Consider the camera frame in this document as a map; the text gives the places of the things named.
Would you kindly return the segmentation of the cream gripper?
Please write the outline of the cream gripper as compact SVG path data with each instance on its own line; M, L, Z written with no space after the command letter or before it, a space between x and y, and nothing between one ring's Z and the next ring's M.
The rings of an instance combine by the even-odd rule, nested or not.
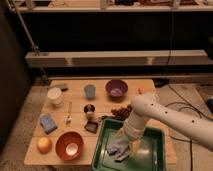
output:
M141 140L140 138L143 135L143 131L142 130L138 130L135 129L133 127L121 127L118 131L117 131L117 136L121 137L121 136L127 136L129 138L130 142L130 156L133 157L139 147L140 147L140 143Z

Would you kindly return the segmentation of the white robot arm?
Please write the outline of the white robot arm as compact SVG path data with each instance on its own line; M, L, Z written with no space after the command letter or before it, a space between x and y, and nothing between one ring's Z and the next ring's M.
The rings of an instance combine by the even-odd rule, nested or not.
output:
M141 137L150 119L155 119L213 151L213 122L169 109L159 103L156 94L145 93L131 100L132 111L117 135L129 138L130 156L140 146Z

